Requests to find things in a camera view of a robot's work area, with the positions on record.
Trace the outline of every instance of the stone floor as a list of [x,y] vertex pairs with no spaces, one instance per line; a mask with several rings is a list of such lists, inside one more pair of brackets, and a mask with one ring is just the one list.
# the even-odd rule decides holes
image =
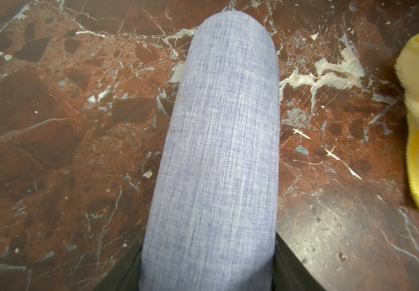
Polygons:
[[123,256],[192,36],[231,9],[278,49],[281,236],[327,290],[419,290],[393,69],[414,0],[0,0],[0,290],[88,291]]

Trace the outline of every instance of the marble floor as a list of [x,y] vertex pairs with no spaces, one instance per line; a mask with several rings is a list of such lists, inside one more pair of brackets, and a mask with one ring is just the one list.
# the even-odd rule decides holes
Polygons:
[[278,232],[329,291],[419,290],[393,69],[415,0],[0,0],[0,290],[88,291],[125,254],[190,41],[232,9],[279,57]]

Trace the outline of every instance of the denim fabric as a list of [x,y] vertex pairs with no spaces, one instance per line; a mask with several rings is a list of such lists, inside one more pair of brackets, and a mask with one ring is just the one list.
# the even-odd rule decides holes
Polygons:
[[145,234],[141,291],[269,290],[276,239],[279,77],[242,12],[193,38]]

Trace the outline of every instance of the red marble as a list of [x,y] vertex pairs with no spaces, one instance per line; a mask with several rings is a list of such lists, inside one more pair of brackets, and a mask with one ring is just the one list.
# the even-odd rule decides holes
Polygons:
[[0,0],[0,290],[91,290],[125,254],[147,223],[172,76],[228,9],[278,50],[281,236],[327,290],[419,290],[393,69],[419,32],[415,0]]

